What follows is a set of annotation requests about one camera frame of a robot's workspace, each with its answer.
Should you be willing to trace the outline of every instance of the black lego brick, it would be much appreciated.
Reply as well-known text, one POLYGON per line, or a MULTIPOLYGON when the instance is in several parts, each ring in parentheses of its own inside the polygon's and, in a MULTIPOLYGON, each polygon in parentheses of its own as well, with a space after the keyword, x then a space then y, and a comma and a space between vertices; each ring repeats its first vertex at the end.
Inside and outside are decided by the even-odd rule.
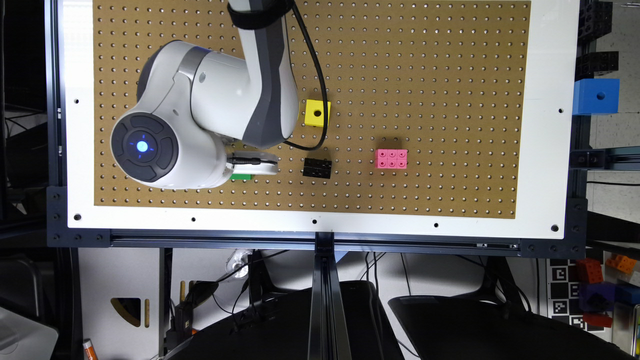
POLYGON ((575 80, 592 79, 619 69, 620 56, 617 51, 584 54, 576 59, 575 80))
POLYGON ((612 19, 613 3, 598 1, 585 4, 580 9, 578 43, 588 43, 610 33, 612 19))
POLYGON ((331 160, 318 160, 305 158, 303 176, 330 179, 331 178, 331 160))

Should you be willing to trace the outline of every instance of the blue block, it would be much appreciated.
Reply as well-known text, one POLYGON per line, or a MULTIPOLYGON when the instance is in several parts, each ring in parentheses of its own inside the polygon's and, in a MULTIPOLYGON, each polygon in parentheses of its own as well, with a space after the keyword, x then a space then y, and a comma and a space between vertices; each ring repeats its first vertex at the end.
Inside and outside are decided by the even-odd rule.
POLYGON ((616 287, 616 301, 629 305, 640 304, 640 288, 633 285, 618 285, 616 287))
POLYGON ((606 115, 618 112, 619 79, 583 79, 573 88, 573 115, 606 115))
POLYGON ((613 310, 615 294, 616 286, 614 284, 580 284, 580 309, 584 312, 613 310))

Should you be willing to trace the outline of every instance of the orange block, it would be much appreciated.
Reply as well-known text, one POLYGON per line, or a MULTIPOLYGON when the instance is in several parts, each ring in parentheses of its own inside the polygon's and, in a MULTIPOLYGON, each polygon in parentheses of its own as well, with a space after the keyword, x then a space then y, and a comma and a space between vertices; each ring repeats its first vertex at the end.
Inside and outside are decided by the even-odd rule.
POLYGON ((615 255, 614 257, 607 259, 605 264, 614 269, 618 269, 625 274, 633 273, 633 267, 636 266, 636 260, 629 259, 623 255, 615 255))
POLYGON ((602 266, 598 260, 582 259, 577 260, 578 278, 588 284, 596 284, 604 281, 602 277, 602 266))

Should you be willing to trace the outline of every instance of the white border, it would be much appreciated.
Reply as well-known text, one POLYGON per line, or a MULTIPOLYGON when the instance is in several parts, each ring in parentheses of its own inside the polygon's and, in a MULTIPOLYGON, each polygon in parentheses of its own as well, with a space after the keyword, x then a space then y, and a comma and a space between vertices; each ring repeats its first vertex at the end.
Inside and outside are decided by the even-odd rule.
POLYGON ((533 0, 523 104, 516 219, 309 211, 174 209, 94 205, 93 17, 91 0, 61 0, 61 66, 67 131, 69 227, 333 231, 560 239, 579 0, 533 0), (80 221, 74 214, 82 214, 80 221), (560 231, 551 231, 557 224, 560 231))

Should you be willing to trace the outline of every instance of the green block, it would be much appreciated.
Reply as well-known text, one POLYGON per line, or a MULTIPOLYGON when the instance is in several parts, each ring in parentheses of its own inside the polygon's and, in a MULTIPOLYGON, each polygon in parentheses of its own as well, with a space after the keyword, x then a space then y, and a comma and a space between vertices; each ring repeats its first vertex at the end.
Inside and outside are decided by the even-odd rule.
POLYGON ((251 179, 253 179, 253 175, 233 174, 231 175, 231 179, 229 180, 251 180, 251 179))

